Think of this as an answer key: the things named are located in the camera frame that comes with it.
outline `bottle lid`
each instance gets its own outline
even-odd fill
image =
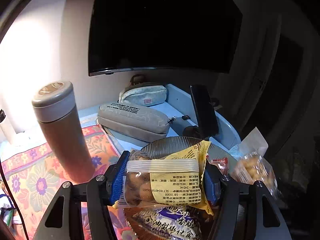
[[[0,109],[0,123],[5,119],[6,115],[2,109]]]
[[[64,117],[76,105],[70,81],[57,81],[41,88],[32,100],[40,122],[52,122]]]

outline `gray pencil case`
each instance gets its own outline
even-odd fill
[[[146,142],[165,138],[169,118],[149,107],[131,103],[107,103],[98,111],[98,122],[112,130]]]

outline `pink label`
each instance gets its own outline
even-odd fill
[[[152,103],[152,98],[147,98],[147,99],[144,99],[144,104],[151,104]]]

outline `television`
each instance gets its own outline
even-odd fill
[[[241,21],[233,0],[94,0],[89,76],[177,68],[228,73]]]

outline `floral tablecloth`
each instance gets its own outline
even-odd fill
[[[87,143],[92,163],[96,171],[94,176],[103,174],[109,165],[116,163],[119,153],[108,140],[107,135],[98,125],[82,129]],[[36,228],[60,185],[72,181],[48,143],[18,153],[1,163],[5,179],[19,206],[30,240],[33,239]],[[119,239],[133,240],[136,237],[125,222],[123,212],[108,207],[113,225]],[[83,226],[85,239],[91,239],[89,221],[87,219],[86,203],[82,203]],[[15,227],[17,238],[25,239],[22,225]]]

